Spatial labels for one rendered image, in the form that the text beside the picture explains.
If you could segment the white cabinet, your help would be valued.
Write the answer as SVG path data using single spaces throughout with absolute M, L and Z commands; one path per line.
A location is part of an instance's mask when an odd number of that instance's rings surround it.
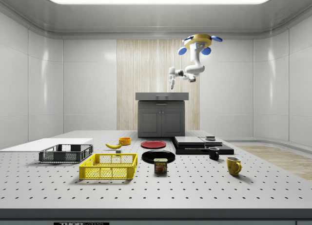
M 184 135 L 184 101 L 138 102 L 138 137 L 175 137 Z

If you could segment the red plate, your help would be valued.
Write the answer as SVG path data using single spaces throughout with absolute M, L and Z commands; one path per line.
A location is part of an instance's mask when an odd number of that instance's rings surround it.
M 145 141 L 141 143 L 141 147 L 146 149 L 160 149 L 166 147 L 163 141 Z

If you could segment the black plate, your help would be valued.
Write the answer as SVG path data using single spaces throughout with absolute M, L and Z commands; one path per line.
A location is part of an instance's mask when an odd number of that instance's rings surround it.
M 142 154 L 142 160 L 149 164 L 153 164 L 155 158 L 166 158 L 171 163 L 175 160 L 175 154 L 166 150 L 151 150 Z

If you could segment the dark grey basket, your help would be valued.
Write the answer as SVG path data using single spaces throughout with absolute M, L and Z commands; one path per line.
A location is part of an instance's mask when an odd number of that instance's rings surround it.
M 58 144 L 39 152 L 39 161 L 48 163 L 79 163 L 93 152 L 93 145 Z

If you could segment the yellow mug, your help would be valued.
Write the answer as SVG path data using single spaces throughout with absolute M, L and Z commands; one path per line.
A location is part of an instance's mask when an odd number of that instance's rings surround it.
M 226 161 L 229 174 L 237 176 L 242 170 L 241 160 L 239 158 L 229 156 Z

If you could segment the black mug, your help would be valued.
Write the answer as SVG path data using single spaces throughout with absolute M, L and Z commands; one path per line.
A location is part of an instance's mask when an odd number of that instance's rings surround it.
M 212 160 L 218 160 L 219 159 L 219 148 L 217 147 L 209 147 L 209 157 Z

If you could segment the yellow basket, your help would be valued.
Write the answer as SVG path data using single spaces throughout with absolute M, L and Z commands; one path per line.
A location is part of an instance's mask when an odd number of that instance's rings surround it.
M 133 179 L 136 153 L 95 153 L 79 165 L 80 179 Z

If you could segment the white board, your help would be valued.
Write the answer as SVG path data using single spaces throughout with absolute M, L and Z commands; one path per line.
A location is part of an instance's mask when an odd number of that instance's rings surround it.
M 57 144 L 84 144 L 91 140 L 92 138 L 43 138 L 0 151 L 41 151 Z

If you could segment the banana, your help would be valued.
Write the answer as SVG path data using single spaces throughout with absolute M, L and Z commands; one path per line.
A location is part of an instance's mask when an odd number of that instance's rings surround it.
M 112 149 L 112 150 L 117 150 L 119 148 L 121 148 L 123 146 L 123 143 L 121 142 L 119 145 L 116 145 L 116 146 L 113 146 L 113 145 L 110 145 L 110 144 L 105 144 L 106 147 Z

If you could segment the flat-sided can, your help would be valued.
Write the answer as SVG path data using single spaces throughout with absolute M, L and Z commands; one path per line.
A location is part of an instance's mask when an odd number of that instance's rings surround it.
M 167 158 L 155 158 L 154 159 L 155 173 L 166 173 L 167 163 L 168 163 Z

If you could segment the white drawer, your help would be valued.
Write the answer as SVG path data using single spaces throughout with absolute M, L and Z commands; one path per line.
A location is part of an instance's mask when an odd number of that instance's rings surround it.
M 136 93 L 140 101 L 182 101 L 189 100 L 189 93 Z

